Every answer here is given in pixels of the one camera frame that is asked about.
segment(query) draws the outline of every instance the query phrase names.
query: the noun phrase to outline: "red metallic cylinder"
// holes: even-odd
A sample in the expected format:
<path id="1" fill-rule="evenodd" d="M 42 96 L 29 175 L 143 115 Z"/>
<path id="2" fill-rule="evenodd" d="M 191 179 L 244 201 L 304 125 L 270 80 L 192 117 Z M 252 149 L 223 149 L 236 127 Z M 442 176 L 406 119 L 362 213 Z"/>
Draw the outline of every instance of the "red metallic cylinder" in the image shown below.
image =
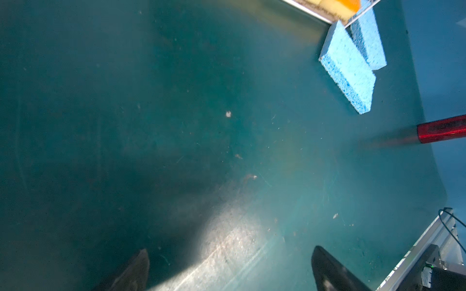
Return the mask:
<path id="1" fill-rule="evenodd" d="M 460 137 L 466 137 L 466 115 L 418 125 L 418 138 L 421 143 L 446 141 Z"/>

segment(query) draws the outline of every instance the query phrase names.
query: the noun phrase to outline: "yellow sponge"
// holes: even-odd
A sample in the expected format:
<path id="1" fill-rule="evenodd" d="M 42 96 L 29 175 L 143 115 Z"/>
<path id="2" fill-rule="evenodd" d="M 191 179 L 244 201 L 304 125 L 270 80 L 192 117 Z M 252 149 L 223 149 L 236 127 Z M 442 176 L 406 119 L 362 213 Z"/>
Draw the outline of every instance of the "yellow sponge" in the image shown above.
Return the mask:
<path id="1" fill-rule="evenodd" d="M 319 5 L 319 3 L 321 2 L 321 0 L 306 0 L 306 2 L 312 3 L 312 4 L 314 4 L 314 5 Z"/>
<path id="2" fill-rule="evenodd" d="M 319 6 L 342 20 L 349 20 L 361 8 L 360 0 L 322 0 Z"/>

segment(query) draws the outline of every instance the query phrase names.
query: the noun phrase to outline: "blue sponge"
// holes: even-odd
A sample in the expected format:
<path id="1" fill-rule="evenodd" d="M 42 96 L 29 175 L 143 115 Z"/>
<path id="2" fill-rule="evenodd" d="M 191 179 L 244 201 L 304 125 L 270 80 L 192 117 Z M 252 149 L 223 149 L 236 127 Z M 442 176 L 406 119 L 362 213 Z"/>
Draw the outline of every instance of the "blue sponge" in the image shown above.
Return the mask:
<path id="1" fill-rule="evenodd" d="M 361 7 L 365 5 L 367 5 L 367 1 L 361 0 Z M 387 65 L 376 16 L 372 8 L 351 24 L 351 33 L 354 43 L 371 69 L 378 70 Z"/>
<path id="2" fill-rule="evenodd" d="M 376 77 L 340 21 L 330 27 L 319 61 L 359 114 L 370 111 Z"/>

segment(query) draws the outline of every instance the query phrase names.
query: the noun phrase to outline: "black pointed object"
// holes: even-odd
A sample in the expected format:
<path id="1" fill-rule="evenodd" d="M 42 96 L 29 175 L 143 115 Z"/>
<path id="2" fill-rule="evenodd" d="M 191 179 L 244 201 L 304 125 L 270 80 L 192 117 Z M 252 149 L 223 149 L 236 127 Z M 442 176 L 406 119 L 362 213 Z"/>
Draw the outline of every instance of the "black pointed object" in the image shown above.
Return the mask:
<path id="1" fill-rule="evenodd" d="M 371 291 L 319 245 L 312 253 L 311 264 L 318 291 Z"/>
<path id="2" fill-rule="evenodd" d="M 147 250 L 139 250 L 92 291 L 144 291 L 149 275 Z"/>

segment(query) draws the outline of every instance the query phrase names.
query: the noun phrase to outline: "wire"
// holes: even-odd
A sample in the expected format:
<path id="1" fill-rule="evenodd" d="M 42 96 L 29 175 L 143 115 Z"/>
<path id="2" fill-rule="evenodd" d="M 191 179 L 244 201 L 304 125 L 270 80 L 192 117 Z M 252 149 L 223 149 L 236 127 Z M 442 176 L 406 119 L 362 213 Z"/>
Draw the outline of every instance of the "wire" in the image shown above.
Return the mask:
<path id="1" fill-rule="evenodd" d="M 443 226 L 445 226 L 446 230 L 450 233 L 450 235 L 455 239 L 455 241 L 459 244 L 459 246 L 460 246 L 460 247 L 463 249 L 463 251 L 466 253 L 465 248 L 464 248 L 463 245 L 459 242 L 459 240 L 452 234 L 452 232 L 450 231 L 450 229 L 448 228 L 448 226 L 443 222 L 442 216 L 440 216 L 440 214 L 441 214 L 441 212 L 443 211 L 443 212 L 449 214 L 451 217 L 453 217 L 456 221 L 459 221 L 459 223 L 461 223 L 464 227 L 466 227 L 466 225 L 465 225 L 461 220 L 459 220 L 455 215 L 453 215 L 452 213 L 446 211 L 447 209 L 453 210 L 453 208 L 451 208 L 451 207 L 445 207 L 445 208 L 443 208 L 443 209 L 440 209 L 440 210 L 439 210 L 439 219 L 440 219 L 440 221 L 442 222 Z"/>

